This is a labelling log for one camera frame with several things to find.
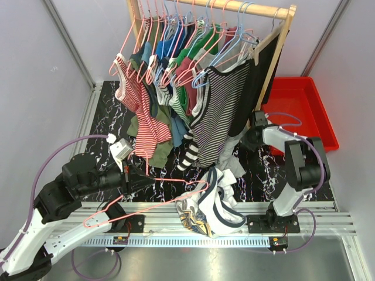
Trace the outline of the purple black striped tank top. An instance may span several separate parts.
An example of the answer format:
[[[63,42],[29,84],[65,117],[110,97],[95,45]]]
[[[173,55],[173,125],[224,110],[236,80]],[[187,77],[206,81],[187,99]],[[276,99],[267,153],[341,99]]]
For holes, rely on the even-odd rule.
[[[207,68],[204,103],[200,115],[192,124],[193,136],[199,147],[198,158],[192,165],[208,167],[219,158],[238,106],[240,87],[244,85],[248,71],[246,63],[226,73],[213,66]]]

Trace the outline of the pink wire hanger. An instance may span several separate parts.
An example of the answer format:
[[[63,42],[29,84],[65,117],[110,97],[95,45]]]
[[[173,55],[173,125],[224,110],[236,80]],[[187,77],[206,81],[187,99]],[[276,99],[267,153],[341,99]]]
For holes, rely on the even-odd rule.
[[[141,191],[127,195],[120,200],[120,203],[130,205],[130,203],[165,203],[173,200],[183,193],[192,191],[197,183],[191,185],[181,181],[167,181],[166,179],[182,179],[188,182],[201,180],[203,175],[208,172],[209,168],[190,167],[185,171],[180,171],[177,168],[180,158],[185,154],[185,148],[174,148],[171,150],[167,158],[167,163],[163,168],[156,168],[148,166],[148,173],[151,177],[163,179],[156,181]],[[131,163],[134,166],[145,171],[146,162],[143,158],[133,155]],[[118,189],[109,191],[99,191],[94,195],[90,195],[83,201],[83,207],[97,208],[102,202],[107,203],[115,200],[120,196]]]

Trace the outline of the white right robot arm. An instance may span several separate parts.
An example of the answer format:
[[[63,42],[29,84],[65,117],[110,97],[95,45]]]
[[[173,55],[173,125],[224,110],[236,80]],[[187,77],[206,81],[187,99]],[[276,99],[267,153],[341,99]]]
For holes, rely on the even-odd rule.
[[[263,111],[250,115],[250,130],[243,138],[247,148],[263,145],[284,154],[286,183],[265,214],[248,215],[251,234],[299,233],[298,206],[330,179],[330,168],[319,137],[305,137],[269,121]]]

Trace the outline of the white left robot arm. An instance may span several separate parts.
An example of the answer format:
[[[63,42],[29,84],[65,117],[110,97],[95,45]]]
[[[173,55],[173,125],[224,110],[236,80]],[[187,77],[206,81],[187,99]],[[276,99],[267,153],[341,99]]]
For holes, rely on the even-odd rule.
[[[52,232],[81,208],[83,197],[112,189],[119,189],[127,196],[154,182],[154,178],[126,160],[122,161],[122,167],[112,165],[101,172],[93,155],[73,156],[63,165],[62,172],[36,196],[32,216],[26,221],[28,229],[1,250],[4,263],[1,280],[39,280],[60,258],[83,242],[97,234],[128,228],[126,212],[120,204],[107,203],[102,213],[89,222],[52,237]]]

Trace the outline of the white navy-trimmed tank top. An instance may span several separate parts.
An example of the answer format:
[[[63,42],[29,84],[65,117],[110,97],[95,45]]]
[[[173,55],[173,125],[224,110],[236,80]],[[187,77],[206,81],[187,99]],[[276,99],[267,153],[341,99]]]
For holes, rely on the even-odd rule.
[[[175,206],[184,228],[209,238],[237,232],[246,218],[234,208],[232,185],[236,178],[231,170],[211,167],[196,188],[183,193]]]

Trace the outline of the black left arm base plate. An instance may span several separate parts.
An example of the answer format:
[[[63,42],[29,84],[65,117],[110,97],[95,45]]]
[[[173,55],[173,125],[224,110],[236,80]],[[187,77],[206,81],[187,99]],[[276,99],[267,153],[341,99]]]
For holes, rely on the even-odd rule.
[[[116,233],[130,233],[141,234],[144,231],[145,216],[144,215],[133,215],[128,218],[124,218],[117,222],[114,228]]]

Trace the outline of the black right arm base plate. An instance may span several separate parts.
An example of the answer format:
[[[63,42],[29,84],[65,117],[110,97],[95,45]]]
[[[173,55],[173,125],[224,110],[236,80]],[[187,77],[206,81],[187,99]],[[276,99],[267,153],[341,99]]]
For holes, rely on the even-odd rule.
[[[247,216],[248,232],[251,234],[298,234],[301,229],[298,217],[270,217],[266,214]]]

